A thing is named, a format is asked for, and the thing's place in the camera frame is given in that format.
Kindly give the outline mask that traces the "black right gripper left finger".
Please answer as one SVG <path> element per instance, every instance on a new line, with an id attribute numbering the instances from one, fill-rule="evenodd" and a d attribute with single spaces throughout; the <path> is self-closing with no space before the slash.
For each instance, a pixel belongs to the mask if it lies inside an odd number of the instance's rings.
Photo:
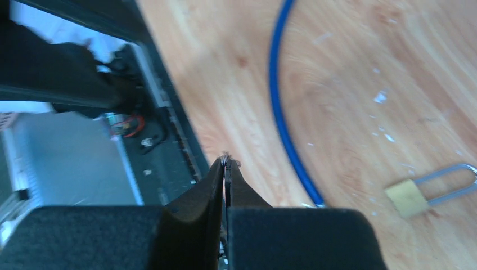
<path id="1" fill-rule="evenodd" d="M 166 206 L 44 206 L 1 251 L 2 269 L 217 269 L 224 163 Z"/>

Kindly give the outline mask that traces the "brass padlock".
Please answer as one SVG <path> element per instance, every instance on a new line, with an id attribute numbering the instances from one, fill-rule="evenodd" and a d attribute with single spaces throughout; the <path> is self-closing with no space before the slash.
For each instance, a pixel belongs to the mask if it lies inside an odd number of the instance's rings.
<path id="1" fill-rule="evenodd" d="M 437 170 L 420 178 L 403 180 L 386 188 L 384 192 L 393 203 L 400 216 L 403 218 L 410 218 L 429 210 L 433 206 L 476 191 L 476 180 L 473 180 L 472 184 L 469 186 L 434 199 L 427 199 L 419 189 L 420 184 L 453 173 L 457 170 L 469 170 L 474 177 L 476 177 L 475 166 L 466 163 L 459 163 Z"/>

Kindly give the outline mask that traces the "blue cable lock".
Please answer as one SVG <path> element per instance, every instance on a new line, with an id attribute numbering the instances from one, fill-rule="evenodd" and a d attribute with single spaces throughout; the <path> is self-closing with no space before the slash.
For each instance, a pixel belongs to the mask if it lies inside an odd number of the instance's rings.
<path id="1" fill-rule="evenodd" d="M 294 4 L 295 1 L 283 1 L 271 35 L 271 44 L 268 54 L 268 85 L 270 103 L 280 141 L 285 149 L 288 160 L 295 171 L 296 176 L 298 177 L 305 192 L 313 202 L 313 206 L 315 208 L 325 208 L 325 200 L 317 186 L 314 184 L 312 177 L 305 168 L 290 136 L 280 97 L 279 63 L 281 43 L 288 18 L 293 10 Z"/>

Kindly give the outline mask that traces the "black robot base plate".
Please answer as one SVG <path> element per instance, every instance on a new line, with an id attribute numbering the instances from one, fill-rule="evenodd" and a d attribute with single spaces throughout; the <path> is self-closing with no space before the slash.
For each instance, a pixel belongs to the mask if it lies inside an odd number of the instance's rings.
<path id="1" fill-rule="evenodd" d="M 17 18 L 53 43 L 87 46 L 103 71 L 140 81 L 146 126 L 119 146 L 140 203 L 165 205 L 208 169 L 137 1 L 18 1 Z"/>

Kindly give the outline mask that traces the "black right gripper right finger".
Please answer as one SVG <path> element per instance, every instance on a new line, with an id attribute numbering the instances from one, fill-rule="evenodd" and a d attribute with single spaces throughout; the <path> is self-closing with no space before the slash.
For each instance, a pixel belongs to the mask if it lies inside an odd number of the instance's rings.
<path id="1" fill-rule="evenodd" d="M 230 269 L 386 269 L 368 219 L 346 208 L 274 208 L 224 163 Z"/>

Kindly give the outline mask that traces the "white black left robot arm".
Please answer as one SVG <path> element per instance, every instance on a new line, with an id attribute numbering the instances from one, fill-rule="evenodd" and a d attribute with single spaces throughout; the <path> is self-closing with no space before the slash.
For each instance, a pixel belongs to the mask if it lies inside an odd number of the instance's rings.
<path id="1" fill-rule="evenodd" d="M 127 42 L 145 25 L 132 1 L 27 1 L 28 6 Z M 66 111 L 146 113 L 152 105 L 131 45 L 105 64 L 85 46 L 53 44 L 13 19 L 11 1 L 1 2 L 1 100 L 36 101 Z"/>

